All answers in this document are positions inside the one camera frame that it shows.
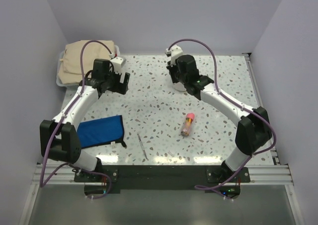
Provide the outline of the pink cap clear tube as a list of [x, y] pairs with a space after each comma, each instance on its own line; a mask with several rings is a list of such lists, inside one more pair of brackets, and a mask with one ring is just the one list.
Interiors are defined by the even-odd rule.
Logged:
[[187, 137], [191, 133], [192, 123], [194, 122], [195, 114], [194, 113], [188, 113], [185, 117], [185, 121], [183, 123], [183, 126], [181, 128], [180, 134], [183, 137]]

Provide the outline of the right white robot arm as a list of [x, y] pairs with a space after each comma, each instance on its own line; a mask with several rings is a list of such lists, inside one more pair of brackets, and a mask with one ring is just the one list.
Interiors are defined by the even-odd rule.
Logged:
[[248, 106], [218, 89], [216, 81], [199, 73], [192, 55], [167, 53], [167, 56], [170, 60], [166, 68], [172, 82], [181, 83], [188, 94], [215, 107], [236, 126], [236, 147], [222, 162], [221, 170], [225, 181], [234, 181], [254, 154], [264, 152], [261, 147], [273, 136], [267, 111]]

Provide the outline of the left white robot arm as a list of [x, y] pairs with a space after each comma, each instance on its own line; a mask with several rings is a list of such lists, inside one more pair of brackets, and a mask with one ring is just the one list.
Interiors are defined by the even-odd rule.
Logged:
[[96, 59], [90, 76], [85, 76], [67, 106], [52, 120], [40, 124], [43, 165], [47, 160], [62, 161], [85, 170], [91, 181], [103, 176], [100, 159], [81, 149], [77, 129], [90, 107], [106, 91], [126, 94], [130, 75], [122, 71], [124, 59]]

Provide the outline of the thin metal craft knife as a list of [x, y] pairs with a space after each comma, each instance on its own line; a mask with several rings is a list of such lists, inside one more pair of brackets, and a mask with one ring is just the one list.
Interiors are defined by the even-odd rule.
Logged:
[[140, 143], [140, 147], [141, 147], [141, 150], [143, 152], [143, 155], [144, 155], [145, 159], [149, 160], [148, 157], [147, 157], [147, 154], [146, 154], [146, 151], [145, 151], [145, 148], [144, 148], [144, 145], [143, 145], [143, 142], [141, 140], [141, 137], [140, 137], [139, 133], [137, 133], [137, 137], [138, 137], [138, 140], [139, 140], [139, 143]]

